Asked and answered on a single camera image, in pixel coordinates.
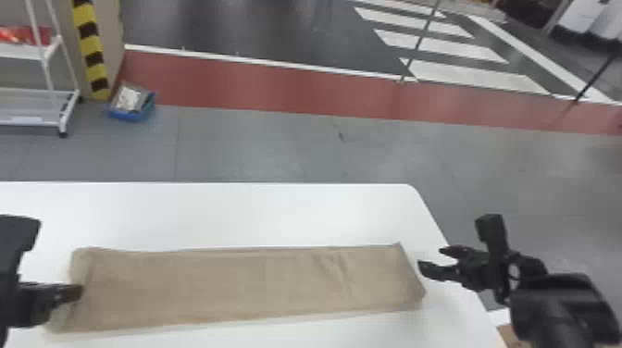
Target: floor marking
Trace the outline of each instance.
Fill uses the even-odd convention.
[[[407,58],[400,58],[407,63]],[[480,68],[458,67],[449,64],[413,60],[410,71],[419,80],[436,81],[466,86],[485,87],[524,93],[551,95],[542,86],[525,75],[491,71]]]
[[[477,17],[477,16],[468,16],[468,17],[474,22],[478,23],[482,28],[486,29],[487,31],[490,31],[493,35],[495,35],[499,39],[505,41],[507,44],[514,47],[518,52],[522,53],[523,55],[533,60],[536,64],[543,67],[545,70],[550,72],[552,75],[557,77],[559,80],[567,83],[570,87],[574,88],[575,90],[580,91],[585,87],[586,85],[585,81],[578,78],[575,74],[571,73],[565,68],[562,68],[559,64],[553,62],[547,56],[531,48],[526,43],[523,43],[522,41],[518,40],[514,35],[499,28],[496,24],[490,22],[487,19],[483,19],[481,17]],[[603,94],[602,92],[598,91],[597,89],[593,87],[591,87],[586,92],[586,95],[592,101],[595,101],[595,102],[600,102],[600,103],[611,103],[612,102],[611,98],[609,98],[608,96],[606,96],[605,94]]]
[[[416,19],[413,17],[394,15],[393,13],[380,12],[361,7],[355,7],[355,10],[356,12],[358,12],[359,15],[361,15],[362,18],[377,21],[380,23],[387,23],[420,30],[422,30],[426,26],[425,19]],[[462,27],[459,27],[455,24],[439,23],[432,21],[429,25],[429,30],[440,32],[443,34],[464,36],[469,39],[473,38],[473,35],[469,34],[467,31],[462,29]]]
[[[575,100],[575,98],[577,98],[576,95],[562,95],[562,94],[553,94],[553,97],[559,100]],[[617,102],[615,100],[612,100],[611,102],[597,102],[586,97],[581,98],[581,103],[596,103],[596,104],[605,104],[608,106],[622,106],[622,102]]]
[[[429,16],[429,13],[432,12],[432,9],[427,6],[408,4],[402,1],[395,1],[395,0],[350,0],[350,1],[359,2],[363,4],[389,7],[389,8],[397,8],[397,9],[402,9],[404,11],[419,13],[419,14],[427,15],[427,16]],[[445,15],[443,15],[443,13],[438,12],[438,11],[434,15],[434,17],[437,17],[439,19],[446,19]]]
[[[314,65],[308,65],[308,64],[279,62],[276,60],[268,60],[268,59],[247,58],[243,56],[226,56],[226,55],[218,55],[218,54],[213,54],[213,53],[184,51],[184,50],[172,49],[172,48],[146,46],[146,45],[141,45],[141,44],[127,43],[125,45],[125,49],[129,51],[155,53],[155,54],[160,54],[160,55],[185,56],[185,57],[190,57],[190,58],[254,64],[254,65],[260,65],[260,66],[265,66],[265,67],[293,68],[293,69],[298,69],[298,70],[319,71],[319,72],[327,72],[327,73],[339,74],[339,75],[361,76],[361,77],[366,77],[366,78],[377,78],[377,79],[384,79],[384,80],[400,80],[400,75],[397,75],[397,74],[386,74],[386,73],[381,73],[381,72],[352,70],[348,68],[329,68],[329,67],[321,67],[321,66],[314,66]],[[414,79],[413,77],[406,77],[406,80],[417,81],[417,79]]]
[[[389,46],[413,49],[417,45],[419,37],[416,35],[404,34],[395,31],[374,30],[376,34]],[[432,53],[441,53],[450,56],[462,56],[477,60],[490,60],[493,62],[507,64],[508,61],[497,55],[488,47],[478,46],[467,43],[453,43],[451,41],[438,40],[433,38],[424,38],[421,51]]]

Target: metal shelf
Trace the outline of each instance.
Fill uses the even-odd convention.
[[[50,60],[62,42],[62,37],[57,35],[49,45],[41,47],[44,50],[44,62]],[[0,43],[0,58],[42,60],[38,46],[18,43]]]
[[[57,127],[58,135],[61,138],[66,138],[68,136],[67,123],[73,108],[80,100],[80,87],[78,87],[76,73],[71,66],[69,51],[60,35],[60,24],[58,23],[52,1],[37,0],[36,3],[45,3],[50,18],[54,23],[56,36],[52,38],[49,45],[41,45],[41,34],[38,30],[39,26],[32,6],[32,0],[24,0],[37,45],[0,43],[0,58],[39,61],[45,77],[47,90],[0,88],[0,125]],[[73,81],[73,91],[57,91],[54,87],[48,63],[58,50],[58,47],[61,47],[63,50],[69,74]]]
[[[65,126],[80,91],[55,91],[54,97],[47,90],[0,88],[0,125]]]

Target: red floor stripe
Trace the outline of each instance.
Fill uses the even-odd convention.
[[[433,83],[129,51],[120,80],[158,93],[158,103],[391,118],[527,130],[622,133],[622,107]]]

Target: table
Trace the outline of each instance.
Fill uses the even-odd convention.
[[[43,222],[24,280],[66,281],[82,246],[137,251],[401,242],[411,260],[449,262],[447,244],[407,185],[0,183],[0,212]],[[117,333],[54,335],[13,329],[7,347],[503,347],[478,296],[421,278],[415,311]]]

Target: towel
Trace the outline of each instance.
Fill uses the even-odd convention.
[[[83,248],[82,298],[56,332],[138,329],[353,311],[396,311],[425,291],[400,244],[128,252]]]

